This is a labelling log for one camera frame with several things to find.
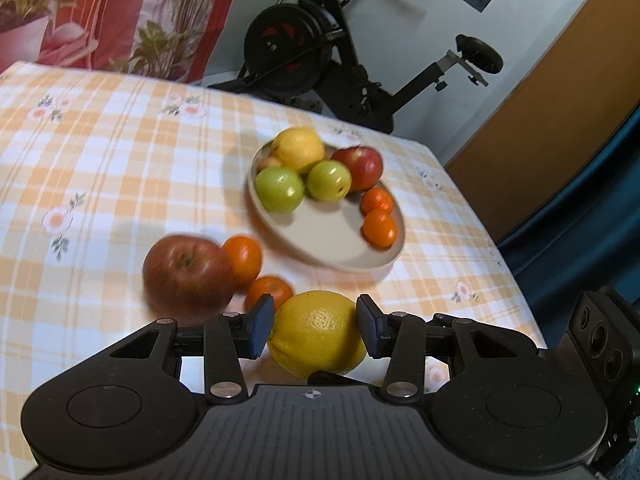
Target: tablecloth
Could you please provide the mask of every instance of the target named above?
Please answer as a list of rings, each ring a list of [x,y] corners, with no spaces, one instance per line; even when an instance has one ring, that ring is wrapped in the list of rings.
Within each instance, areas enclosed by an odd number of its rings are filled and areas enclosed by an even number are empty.
[[[292,124],[326,142],[367,144],[405,218],[406,246],[386,271],[349,274],[300,262],[252,214],[254,153]],[[142,262],[169,232],[222,243],[251,233],[264,274],[296,292],[370,294],[382,310],[471,317],[544,341],[493,241],[427,147],[247,96],[113,73],[17,63],[0,75],[0,476],[34,461],[20,409],[44,381],[154,318]],[[241,310],[242,297],[230,310]],[[387,360],[352,376],[382,381]],[[202,363],[181,379],[202,388]],[[268,355],[243,362],[249,384],[296,382]],[[447,380],[428,359],[426,387]]]

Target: crosshair logo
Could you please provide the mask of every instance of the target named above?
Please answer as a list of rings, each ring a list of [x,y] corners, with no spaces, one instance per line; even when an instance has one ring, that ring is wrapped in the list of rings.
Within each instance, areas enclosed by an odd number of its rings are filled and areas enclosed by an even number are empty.
[[[305,397],[311,400],[315,400],[321,395],[322,394],[318,390],[309,390],[308,392],[305,392]]]

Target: flower pot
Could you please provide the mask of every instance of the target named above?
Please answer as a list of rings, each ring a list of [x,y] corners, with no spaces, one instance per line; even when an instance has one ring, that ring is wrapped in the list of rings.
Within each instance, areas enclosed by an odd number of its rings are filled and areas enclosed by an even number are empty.
[[[16,61],[35,62],[38,59],[47,23],[49,17],[43,16],[21,27],[0,32],[0,72]]]

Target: teal curtain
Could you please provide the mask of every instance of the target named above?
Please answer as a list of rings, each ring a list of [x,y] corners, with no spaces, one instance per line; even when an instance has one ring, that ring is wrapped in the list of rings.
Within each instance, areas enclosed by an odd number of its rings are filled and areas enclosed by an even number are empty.
[[[640,107],[498,248],[549,346],[564,333],[580,291],[612,285],[628,302],[638,300]]]

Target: beige plate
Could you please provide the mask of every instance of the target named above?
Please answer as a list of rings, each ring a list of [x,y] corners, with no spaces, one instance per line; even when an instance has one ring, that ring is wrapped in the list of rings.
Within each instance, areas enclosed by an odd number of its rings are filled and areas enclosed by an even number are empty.
[[[337,149],[325,145],[326,158]],[[269,155],[271,143],[255,154],[248,175],[251,200],[262,220],[297,254],[316,264],[349,272],[371,272],[383,269],[398,259],[404,248],[404,219],[394,198],[391,216],[398,226],[398,239],[387,250],[379,250],[360,234],[362,193],[348,195],[339,202],[316,202],[305,196],[300,206],[291,213],[269,213],[258,199],[254,179],[256,165]],[[382,181],[378,184],[387,191]]]

